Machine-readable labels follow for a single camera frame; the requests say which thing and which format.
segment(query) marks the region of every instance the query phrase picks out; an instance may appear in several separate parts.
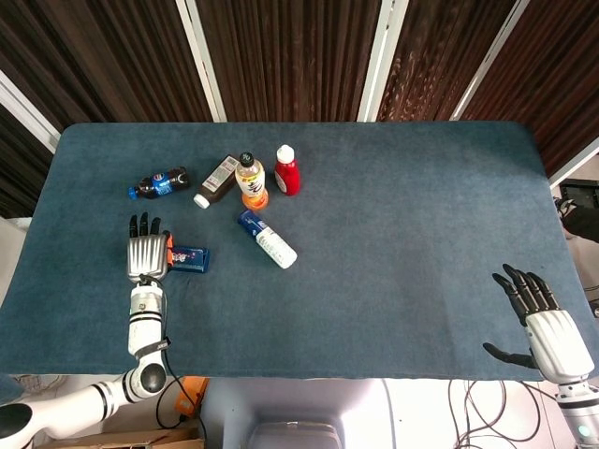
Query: small brown bottle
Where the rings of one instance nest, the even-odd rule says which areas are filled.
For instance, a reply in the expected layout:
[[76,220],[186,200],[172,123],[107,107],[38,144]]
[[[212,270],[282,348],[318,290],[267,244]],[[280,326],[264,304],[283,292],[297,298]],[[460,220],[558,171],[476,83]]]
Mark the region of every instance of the small brown bottle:
[[194,196],[194,202],[202,209],[206,209],[225,196],[235,183],[235,169],[239,162],[228,154],[199,186],[199,190]]

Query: cardboard box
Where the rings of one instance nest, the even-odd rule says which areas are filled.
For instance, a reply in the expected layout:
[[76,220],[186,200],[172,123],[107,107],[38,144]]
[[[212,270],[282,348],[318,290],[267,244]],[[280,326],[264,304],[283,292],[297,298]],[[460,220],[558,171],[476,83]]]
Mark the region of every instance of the cardboard box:
[[38,449],[204,449],[195,428],[146,430],[142,432],[100,433],[60,440]]

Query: plastic bottle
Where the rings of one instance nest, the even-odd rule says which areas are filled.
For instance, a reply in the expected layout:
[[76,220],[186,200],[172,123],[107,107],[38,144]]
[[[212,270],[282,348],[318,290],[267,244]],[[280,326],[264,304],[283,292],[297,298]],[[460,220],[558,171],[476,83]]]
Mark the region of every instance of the plastic bottle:
[[142,179],[135,187],[129,187],[129,197],[138,199],[142,196],[154,199],[187,187],[189,187],[187,170],[185,167],[177,167],[166,173],[156,173],[152,177]]
[[282,269],[291,267],[298,258],[298,254],[251,210],[242,213],[237,221]]
[[235,183],[235,169],[238,164],[239,161],[230,154],[223,159],[199,186],[194,202],[202,209],[206,209],[225,196]]
[[264,168],[250,152],[240,155],[235,178],[241,188],[241,201],[247,209],[262,210],[268,206],[269,192],[264,186]]
[[274,178],[285,195],[293,196],[300,191],[301,178],[293,148],[283,145],[277,150],[277,163],[274,166]]

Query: black cap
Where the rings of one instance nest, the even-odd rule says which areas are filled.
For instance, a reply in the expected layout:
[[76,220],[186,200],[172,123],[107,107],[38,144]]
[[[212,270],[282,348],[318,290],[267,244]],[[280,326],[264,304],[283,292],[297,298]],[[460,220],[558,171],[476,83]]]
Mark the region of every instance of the black cap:
[[240,162],[242,167],[251,167],[254,164],[254,155],[250,152],[243,152],[240,155]]

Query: pepsi bottle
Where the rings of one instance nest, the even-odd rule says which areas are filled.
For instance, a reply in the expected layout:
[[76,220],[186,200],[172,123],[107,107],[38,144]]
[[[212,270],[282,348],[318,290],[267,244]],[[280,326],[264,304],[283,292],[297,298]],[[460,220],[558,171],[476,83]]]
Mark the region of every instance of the pepsi bottle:
[[144,178],[135,187],[129,187],[129,197],[138,199],[154,199],[189,187],[189,179],[185,167],[173,168],[166,173],[156,173],[151,178]]

